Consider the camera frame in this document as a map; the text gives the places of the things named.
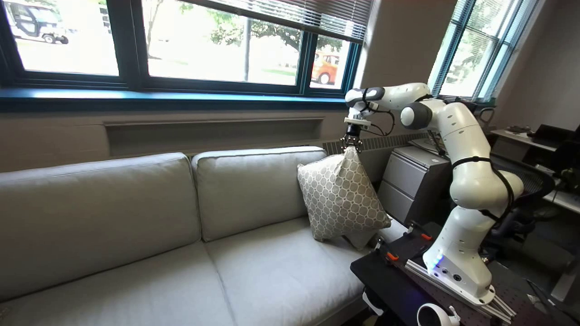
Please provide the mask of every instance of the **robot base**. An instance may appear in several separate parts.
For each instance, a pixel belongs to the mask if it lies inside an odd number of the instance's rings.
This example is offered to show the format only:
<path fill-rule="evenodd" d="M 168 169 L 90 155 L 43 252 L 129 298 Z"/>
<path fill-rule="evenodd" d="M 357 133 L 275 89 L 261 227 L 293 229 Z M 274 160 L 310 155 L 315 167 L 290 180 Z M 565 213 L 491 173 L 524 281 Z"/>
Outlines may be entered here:
<path fill-rule="evenodd" d="M 415 274 L 417 278 L 420 278 L 422 281 L 444 290 L 449 296 L 455 296 L 466 303 L 469 303 L 475 310 L 482 312 L 484 316 L 489 318 L 496 318 L 506 325 L 511 325 L 511 318 L 515 318 L 516 314 L 506 305 L 506 301 L 502 301 L 498 296 L 495 296 L 495 289 L 489 287 L 489 292 L 493 294 L 493 298 L 487 303 L 480 303 L 480 301 L 473 301 L 467 300 L 462 292 L 457 292 L 457 289 L 448 287 L 446 283 L 442 283 L 438 278 L 433 278 L 428 274 L 428 271 L 420 265 L 417 265 L 415 262 L 408 260 L 404 265 L 411 274 Z"/>

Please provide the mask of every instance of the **glass pane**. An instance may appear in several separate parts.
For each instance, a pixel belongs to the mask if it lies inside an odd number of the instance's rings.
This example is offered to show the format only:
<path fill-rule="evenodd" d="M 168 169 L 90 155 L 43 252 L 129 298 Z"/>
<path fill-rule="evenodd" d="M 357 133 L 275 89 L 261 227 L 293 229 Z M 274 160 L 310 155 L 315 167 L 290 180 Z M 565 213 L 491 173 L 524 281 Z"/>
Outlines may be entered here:
<path fill-rule="evenodd" d="M 489 60 L 491 48 L 493 42 L 489 39 L 464 31 L 440 95 L 473 97 Z"/>
<path fill-rule="evenodd" d="M 467 26 L 486 35 L 496 35 L 513 0 L 477 0 Z"/>
<path fill-rule="evenodd" d="M 319 37 L 312 64 L 313 89 L 341 89 L 344 68 L 348 62 L 350 42 Z"/>
<path fill-rule="evenodd" d="M 295 86 L 297 30 L 159 0 L 143 19 L 150 77 Z"/>
<path fill-rule="evenodd" d="M 96 0 L 2 0 L 25 71 L 118 77 L 107 8 Z"/>

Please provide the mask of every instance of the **window frame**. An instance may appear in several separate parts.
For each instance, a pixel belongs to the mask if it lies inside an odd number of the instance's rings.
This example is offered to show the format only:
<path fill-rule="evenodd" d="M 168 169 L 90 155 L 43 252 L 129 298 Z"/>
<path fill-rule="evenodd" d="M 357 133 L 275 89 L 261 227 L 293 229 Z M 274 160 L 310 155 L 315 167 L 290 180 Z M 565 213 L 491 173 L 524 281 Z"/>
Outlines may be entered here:
<path fill-rule="evenodd" d="M 199 0 L 185 0 L 194 6 L 203 6 Z M 333 33 L 315 33 L 310 28 L 301 28 L 303 48 L 297 62 L 297 79 L 293 86 L 275 84 L 246 84 L 246 82 L 219 82 L 219 80 L 181 80 L 159 79 L 148 75 L 143 8 L 141 0 L 107 0 L 110 21 L 110 35 L 116 51 L 116 64 L 119 77 L 96 75 L 63 75 L 63 73 L 36 73 L 25 71 L 18 55 L 16 41 L 11 35 L 7 13 L 0 6 L 0 88 L 45 88 L 45 89 L 103 89 L 103 91 L 141 91 L 141 93 L 206 93 L 206 95 L 248 95 L 248 97 L 295 97 L 295 99 L 342 99 L 351 89 L 355 70 L 359 64 L 362 41 L 350 42 L 344 75 L 337 89 L 310 88 L 312 66 L 315 57 L 317 37 L 332 37 Z M 254 15 L 226 12 L 246 19 Z M 297 28 L 295 24 L 283 24 L 277 19 L 259 17 L 263 22 Z"/>
<path fill-rule="evenodd" d="M 429 75 L 429 89 L 433 97 L 444 99 L 464 99 L 467 102 L 477 104 L 493 104 L 502 89 L 502 82 L 506 80 L 507 68 L 511 60 L 516 57 L 516 51 L 522 42 L 522 35 L 529 30 L 535 21 L 536 12 L 544 6 L 544 0 L 513 0 L 502 19 L 498 31 L 495 35 L 487 35 L 475 28 L 469 28 L 469 19 L 473 15 L 477 0 L 458 0 L 449 21 L 446 37 L 438 50 L 437 60 L 433 64 Z M 471 93 L 471 97 L 457 97 L 457 95 L 442 95 L 444 82 L 453 66 L 455 55 L 460 48 L 464 33 L 477 33 L 491 42 L 491 53 L 484 64 L 484 70 L 478 77 L 478 82 Z"/>

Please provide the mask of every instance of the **couch cushion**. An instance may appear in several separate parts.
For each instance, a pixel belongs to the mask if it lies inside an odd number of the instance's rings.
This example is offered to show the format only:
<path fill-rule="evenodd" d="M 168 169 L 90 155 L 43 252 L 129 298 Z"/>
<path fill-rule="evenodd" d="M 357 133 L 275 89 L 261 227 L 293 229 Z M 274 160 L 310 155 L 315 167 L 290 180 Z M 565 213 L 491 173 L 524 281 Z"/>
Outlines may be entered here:
<path fill-rule="evenodd" d="M 205 245 L 0 305 L 2 326 L 234 325 Z"/>
<path fill-rule="evenodd" d="M 293 220 L 208 243 L 235 325 L 319 325 L 361 300 L 350 272 L 361 254 L 346 243 L 317 243 Z"/>
<path fill-rule="evenodd" d="M 199 240 L 183 155 L 0 175 L 0 301 Z"/>
<path fill-rule="evenodd" d="M 306 216 L 297 166 L 322 160 L 319 147 L 217 151 L 194 158 L 203 240 Z"/>

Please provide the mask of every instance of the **wall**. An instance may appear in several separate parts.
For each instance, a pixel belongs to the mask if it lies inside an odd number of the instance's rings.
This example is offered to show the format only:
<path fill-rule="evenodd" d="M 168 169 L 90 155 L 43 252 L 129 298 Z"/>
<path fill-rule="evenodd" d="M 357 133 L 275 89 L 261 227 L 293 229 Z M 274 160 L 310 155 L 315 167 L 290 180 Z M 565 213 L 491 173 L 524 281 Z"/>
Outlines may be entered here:
<path fill-rule="evenodd" d="M 428 80 L 455 3 L 382 0 L 368 48 L 362 86 L 390 86 Z M 235 147 L 274 147 L 339 140 L 344 135 L 346 108 L 197 102 L 123 102 L 123 100 L 0 100 L 0 171 L 18 171 L 74 162 L 107 160 L 156 151 L 206 151 Z M 254 129 L 241 122 L 268 122 Z M 283 122 L 286 137 L 272 138 L 272 122 Z M 110 149 L 107 127 L 121 127 L 123 149 Z M 139 138 L 127 137 L 123 126 L 163 126 Z M 219 142 L 199 137 L 199 127 Z"/>
<path fill-rule="evenodd" d="M 580 3 L 547 0 L 529 59 L 493 118 L 495 127 L 540 124 L 574 131 L 580 124 Z"/>

